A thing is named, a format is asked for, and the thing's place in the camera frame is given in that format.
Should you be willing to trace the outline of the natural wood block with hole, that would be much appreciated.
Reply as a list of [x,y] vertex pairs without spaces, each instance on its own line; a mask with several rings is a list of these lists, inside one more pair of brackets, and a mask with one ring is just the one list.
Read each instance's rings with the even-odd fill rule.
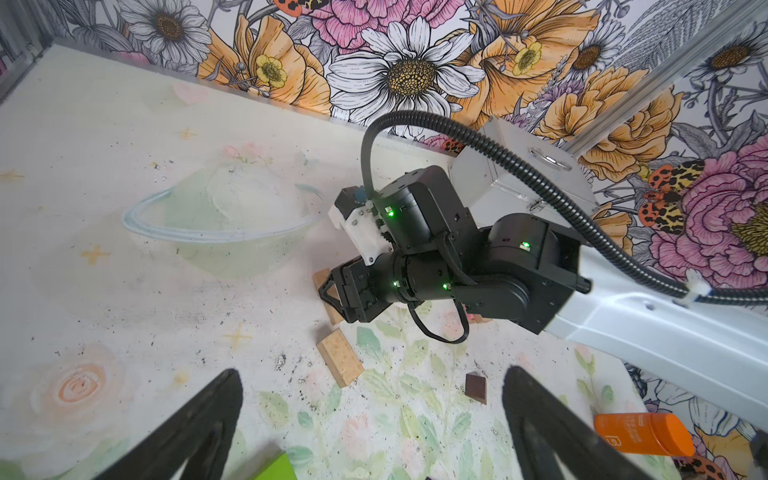
[[313,274],[313,282],[331,324],[338,325],[345,322],[342,303],[331,270],[326,268],[315,272]]

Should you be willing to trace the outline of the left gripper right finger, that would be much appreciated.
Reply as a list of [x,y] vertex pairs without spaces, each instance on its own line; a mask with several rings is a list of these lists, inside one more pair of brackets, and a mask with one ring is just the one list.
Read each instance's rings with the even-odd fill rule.
[[504,377],[502,403],[525,479],[647,479],[520,366]]

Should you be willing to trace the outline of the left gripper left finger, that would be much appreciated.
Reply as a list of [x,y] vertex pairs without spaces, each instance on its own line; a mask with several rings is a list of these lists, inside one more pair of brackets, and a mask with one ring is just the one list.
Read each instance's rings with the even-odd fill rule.
[[240,375],[226,369],[100,479],[220,479],[243,402]]

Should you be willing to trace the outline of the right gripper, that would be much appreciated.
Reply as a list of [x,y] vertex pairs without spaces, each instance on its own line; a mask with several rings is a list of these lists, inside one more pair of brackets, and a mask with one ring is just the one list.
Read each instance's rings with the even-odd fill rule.
[[332,324],[370,323],[396,302],[395,257],[382,256],[367,265],[355,257],[332,271],[317,272],[317,291],[321,298],[333,298],[341,304],[342,315],[322,299]]

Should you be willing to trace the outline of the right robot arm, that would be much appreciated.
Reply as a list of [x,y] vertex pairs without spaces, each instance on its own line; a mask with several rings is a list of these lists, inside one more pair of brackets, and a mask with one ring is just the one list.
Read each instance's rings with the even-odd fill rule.
[[406,173],[373,199],[349,187],[330,217],[358,248],[318,293],[349,323],[394,304],[453,302],[610,354],[750,421],[767,423],[767,320],[706,304],[702,281],[681,294],[642,286],[576,232],[513,213],[478,227],[445,171]]

